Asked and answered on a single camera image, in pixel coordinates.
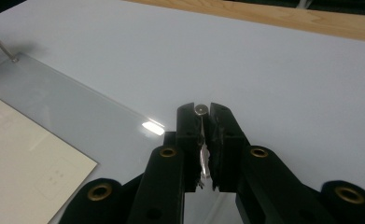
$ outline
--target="clear acrylic sheet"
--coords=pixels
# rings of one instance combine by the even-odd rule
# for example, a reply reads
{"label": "clear acrylic sheet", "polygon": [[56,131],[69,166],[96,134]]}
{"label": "clear acrylic sheet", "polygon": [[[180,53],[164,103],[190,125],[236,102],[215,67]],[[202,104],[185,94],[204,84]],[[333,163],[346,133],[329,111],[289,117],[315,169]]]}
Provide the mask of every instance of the clear acrylic sheet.
{"label": "clear acrylic sheet", "polygon": [[[0,99],[99,163],[83,184],[100,177],[124,184],[145,171],[152,149],[162,144],[162,136],[143,127],[149,118],[33,58],[18,57],[18,63],[0,64]],[[184,223],[241,223],[233,194],[204,183],[203,190],[186,194]]]}

